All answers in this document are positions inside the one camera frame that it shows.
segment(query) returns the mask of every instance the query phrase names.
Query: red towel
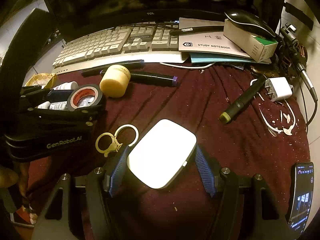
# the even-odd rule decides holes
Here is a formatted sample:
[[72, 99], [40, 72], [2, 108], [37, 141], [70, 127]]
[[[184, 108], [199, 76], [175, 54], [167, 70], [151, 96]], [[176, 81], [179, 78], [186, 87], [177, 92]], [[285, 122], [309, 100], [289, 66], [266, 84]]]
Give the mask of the red towel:
[[[31, 163], [28, 196], [33, 209], [41, 211], [61, 174], [84, 175], [103, 165], [106, 159], [94, 147], [101, 133], [114, 134], [118, 127], [129, 123], [138, 128], [141, 139], [159, 120], [169, 119], [194, 133], [197, 143], [215, 156], [222, 167], [229, 167], [238, 175], [261, 174], [282, 212], [287, 212], [290, 168], [295, 162], [310, 160], [306, 125], [293, 97], [288, 99], [297, 123], [292, 136], [281, 133], [275, 138], [268, 131], [259, 107], [269, 123], [279, 129], [289, 128], [293, 116], [286, 106], [271, 102], [265, 89], [260, 92], [265, 101], [256, 96], [230, 124], [222, 124], [218, 119], [249, 87], [253, 77], [248, 71], [214, 66], [201, 73], [153, 63], [146, 64], [143, 71], [175, 75], [180, 86], [131, 82], [122, 98], [108, 98], [108, 112], [97, 122], [91, 142]], [[59, 79], [84, 85], [99, 84], [101, 77], [83, 78], [80, 72], [72, 72], [59, 75]], [[280, 110], [290, 113], [290, 124], [285, 119], [281, 123]], [[129, 144], [134, 136], [133, 130], [125, 129], [117, 139]], [[203, 239], [218, 205], [219, 200], [205, 192], [193, 160], [163, 190], [150, 189], [128, 171], [118, 196], [110, 201], [121, 239]]]

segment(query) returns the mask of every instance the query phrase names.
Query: keyboard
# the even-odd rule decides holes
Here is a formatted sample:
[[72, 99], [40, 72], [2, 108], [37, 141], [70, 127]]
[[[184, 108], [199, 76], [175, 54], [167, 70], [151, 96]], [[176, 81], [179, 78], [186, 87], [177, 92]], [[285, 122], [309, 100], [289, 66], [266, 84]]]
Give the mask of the keyboard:
[[170, 31], [175, 22], [144, 22], [118, 26], [68, 42], [53, 62], [53, 73], [87, 69], [128, 60], [183, 63], [189, 55], [178, 51], [179, 38]]

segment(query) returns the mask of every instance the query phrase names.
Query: screw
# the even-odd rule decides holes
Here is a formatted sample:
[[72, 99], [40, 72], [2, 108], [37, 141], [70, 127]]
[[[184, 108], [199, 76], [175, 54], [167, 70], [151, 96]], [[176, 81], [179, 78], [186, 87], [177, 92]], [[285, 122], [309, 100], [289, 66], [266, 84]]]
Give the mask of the screw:
[[100, 174], [100, 173], [102, 173], [102, 171], [103, 171], [103, 168], [101, 168], [101, 167], [94, 169], [95, 174]]
[[222, 171], [222, 173], [224, 173], [224, 174], [229, 174], [229, 173], [230, 173], [230, 169], [227, 168], [227, 167], [222, 168], [221, 171]]
[[260, 174], [254, 175], [254, 178], [255, 178], [256, 180], [263, 180], [263, 177], [262, 177]]
[[65, 173], [61, 176], [61, 179], [63, 180], [66, 180], [66, 179], [69, 179], [70, 178], [70, 175], [68, 173]]

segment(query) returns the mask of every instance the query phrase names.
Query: black computer mouse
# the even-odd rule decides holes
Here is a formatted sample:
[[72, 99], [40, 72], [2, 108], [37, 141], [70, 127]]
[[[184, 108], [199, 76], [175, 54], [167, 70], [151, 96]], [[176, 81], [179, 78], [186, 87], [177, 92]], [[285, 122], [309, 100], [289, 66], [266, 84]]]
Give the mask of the black computer mouse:
[[240, 9], [225, 12], [228, 19], [238, 28], [263, 37], [275, 38], [275, 32], [258, 16]]

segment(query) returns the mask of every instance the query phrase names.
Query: yellow cylinder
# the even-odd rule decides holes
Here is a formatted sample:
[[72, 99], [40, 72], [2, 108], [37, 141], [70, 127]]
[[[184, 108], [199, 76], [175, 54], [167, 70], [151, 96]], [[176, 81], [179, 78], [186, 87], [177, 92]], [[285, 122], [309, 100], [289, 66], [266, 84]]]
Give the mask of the yellow cylinder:
[[127, 68], [112, 65], [107, 69], [99, 86], [106, 97], [120, 98], [124, 95], [130, 78], [131, 75]]

